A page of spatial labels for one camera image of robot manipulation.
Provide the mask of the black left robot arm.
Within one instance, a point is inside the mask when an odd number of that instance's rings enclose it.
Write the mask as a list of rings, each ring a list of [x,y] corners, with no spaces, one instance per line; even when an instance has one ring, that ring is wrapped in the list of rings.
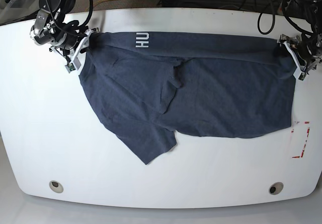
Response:
[[[284,18],[300,35],[289,37],[282,34],[278,43],[284,45],[292,56],[296,65],[294,77],[302,81],[310,70],[316,69],[321,63],[321,0],[299,0],[304,19],[310,24],[310,31],[300,28],[287,15],[291,1],[282,0],[280,8]]]

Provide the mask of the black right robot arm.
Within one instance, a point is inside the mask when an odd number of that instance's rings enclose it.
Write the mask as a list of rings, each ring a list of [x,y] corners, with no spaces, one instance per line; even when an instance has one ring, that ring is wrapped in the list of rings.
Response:
[[[78,20],[64,22],[75,2],[76,0],[39,0],[40,9],[30,31],[30,37],[36,45],[50,44],[49,50],[66,60],[65,67],[69,72],[80,68],[78,55],[89,47],[90,36],[98,32],[97,28],[88,27],[94,11],[93,0],[89,0],[88,15],[82,24]]]

